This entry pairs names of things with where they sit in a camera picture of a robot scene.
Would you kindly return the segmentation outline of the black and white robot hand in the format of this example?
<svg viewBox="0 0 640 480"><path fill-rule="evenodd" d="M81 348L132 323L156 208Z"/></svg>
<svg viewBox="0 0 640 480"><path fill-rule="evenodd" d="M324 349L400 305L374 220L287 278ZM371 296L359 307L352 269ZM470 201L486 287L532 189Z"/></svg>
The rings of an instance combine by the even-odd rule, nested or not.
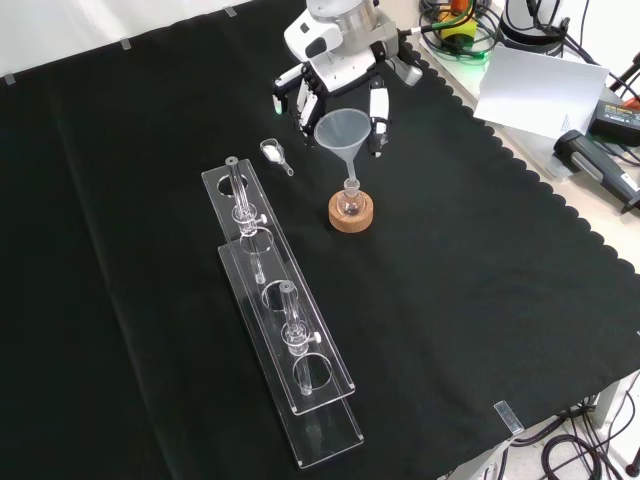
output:
<svg viewBox="0 0 640 480"><path fill-rule="evenodd" d="M423 71L403 41L404 34L377 1L308 1L284 32L297 65L273 82L274 110L288 110L289 93L297 92L292 116L305 138L326 113L326 102L366 84L369 86L369 151L378 157L388 142L390 100L379 75L384 63L408 86Z"/></svg>

